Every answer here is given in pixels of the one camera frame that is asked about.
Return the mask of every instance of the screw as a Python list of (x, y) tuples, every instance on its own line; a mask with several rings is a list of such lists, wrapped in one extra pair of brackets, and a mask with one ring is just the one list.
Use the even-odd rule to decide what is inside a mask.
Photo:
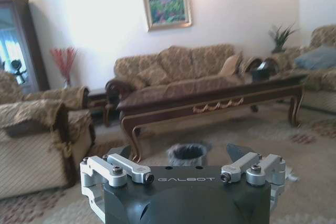
[(253, 166), (251, 166), (251, 170), (255, 173), (260, 173), (261, 172), (261, 166), (260, 165), (253, 165)]
[(145, 174), (145, 177), (143, 178), (143, 183), (147, 186), (153, 183), (154, 181), (154, 175), (151, 173)]
[(222, 173), (221, 174), (221, 180), (226, 185), (227, 183), (229, 183), (231, 181), (231, 175), (229, 173)]
[(114, 166), (112, 168), (113, 174), (115, 175), (120, 175), (122, 174), (122, 168), (120, 166)]

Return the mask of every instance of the carpet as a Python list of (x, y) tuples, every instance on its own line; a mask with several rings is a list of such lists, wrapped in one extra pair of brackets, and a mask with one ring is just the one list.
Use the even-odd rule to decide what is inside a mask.
[[(293, 168), (298, 182), (287, 181), (271, 215), (273, 224), (336, 224), (336, 117), (301, 109), (301, 128), (287, 122), (288, 106), (260, 106), (258, 113), (239, 109), (149, 127), (140, 136), (141, 164), (166, 166), (166, 150), (176, 143), (210, 146), (208, 165), (229, 164), (227, 143), (249, 146), (263, 154), (278, 154)], [(124, 139), (120, 128), (97, 128), (97, 144)], [(104, 148), (96, 152), (104, 153)], [(80, 186), (49, 190), (0, 201), (0, 224), (101, 223), (90, 210)]]

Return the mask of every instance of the decorative carving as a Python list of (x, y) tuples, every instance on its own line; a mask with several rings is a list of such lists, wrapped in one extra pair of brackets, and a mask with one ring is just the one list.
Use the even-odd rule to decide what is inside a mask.
[(222, 102), (217, 102), (215, 106), (210, 106), (209, 104), (206, 104), (202, 109), (197, 108), (196, 106), (193, 107), (193, 112), (200, 114), (204, 113), (206, 111), (215, 111), (220, 109), (226, 109), (228, 107), (235, 107), (239, 106), (244, 102), (244, 97), (242, 97), (238, 102), (235, 102), (233, 100), (229, 100), (226, 104), (222, 104)]

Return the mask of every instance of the vase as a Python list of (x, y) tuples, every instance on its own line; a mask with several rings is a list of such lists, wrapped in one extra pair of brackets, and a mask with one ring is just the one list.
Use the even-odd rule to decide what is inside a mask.
[(69, 79), (65, 79), (64, 80), (63, 88), (67, 89), (67, 88), (70, 88), (70, 87), (71, 87), (71, 80), (70, 80), (70, 78)]

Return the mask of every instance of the framed painting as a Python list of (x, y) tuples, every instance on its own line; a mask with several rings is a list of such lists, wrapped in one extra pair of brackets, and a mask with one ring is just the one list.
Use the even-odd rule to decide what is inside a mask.
[(144, 0), (148, 31), (192, 25), (190, 0)]

